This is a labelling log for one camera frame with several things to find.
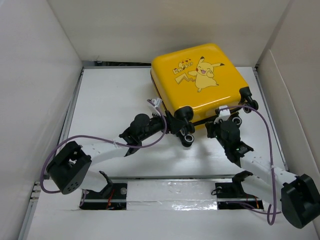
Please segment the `yellow cartoon suitcase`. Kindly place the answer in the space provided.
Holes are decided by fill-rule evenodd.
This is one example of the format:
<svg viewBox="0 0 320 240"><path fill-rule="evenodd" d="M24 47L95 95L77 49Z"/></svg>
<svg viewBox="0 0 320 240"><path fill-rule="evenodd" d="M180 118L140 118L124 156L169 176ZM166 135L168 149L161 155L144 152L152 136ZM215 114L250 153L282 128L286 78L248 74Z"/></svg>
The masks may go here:
<svg viewBox="0 0 320 240"><path fill-rule="evenodd" d="M219 107L231 106L238 125L240 106L246 113L259 108L246 80L214 43L157 56L150 76L166 113L183 124L170 132L185 147L193 144L197 127L214 121Z"/></svg>

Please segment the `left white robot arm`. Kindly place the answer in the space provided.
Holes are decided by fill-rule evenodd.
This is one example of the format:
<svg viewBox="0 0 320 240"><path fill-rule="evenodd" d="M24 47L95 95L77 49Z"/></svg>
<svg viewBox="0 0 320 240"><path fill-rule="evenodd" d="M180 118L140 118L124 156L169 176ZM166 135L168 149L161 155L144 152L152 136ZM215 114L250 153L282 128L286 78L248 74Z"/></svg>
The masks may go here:
<svg viewBox="0 0 320 240"><path fill-rule="evenodd" d="M191 122L193 110L185 106L174 114L169 111L162 113L158 107L152 117L140 113L135 116L129 127L115 140L89 136L96 143L81 146L75 140L80 135L70 137L55 147L49 154L41 169L47 173L57 186L57 193L68 195L76 189L93 191L100 198L107 198L111 194L112 183L103 171L94 172L90 168L114 158L125 158L140 149L154 146L166 134L177 135L182 143L189 147L192 142L189 136L195 131ZM160 133L160 138L152 143L143 141Z"/></svg>

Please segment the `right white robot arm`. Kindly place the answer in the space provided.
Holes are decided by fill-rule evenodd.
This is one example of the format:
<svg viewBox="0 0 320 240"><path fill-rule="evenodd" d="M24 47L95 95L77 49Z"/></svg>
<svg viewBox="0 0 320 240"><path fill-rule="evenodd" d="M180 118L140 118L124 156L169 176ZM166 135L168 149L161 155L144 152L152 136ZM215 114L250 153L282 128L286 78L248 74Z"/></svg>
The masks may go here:
<svg viewBox="0 0 320 240"><path fill-rule="evenodd" d="M263 159L241 141L240 129L231 120L206 123L208 138L215 138L227 159L243 171L233 177L231 191L237 197L255 195L276 203L285 219L302 229L320 215L320 193L307 174L296 175Z"/></svg>

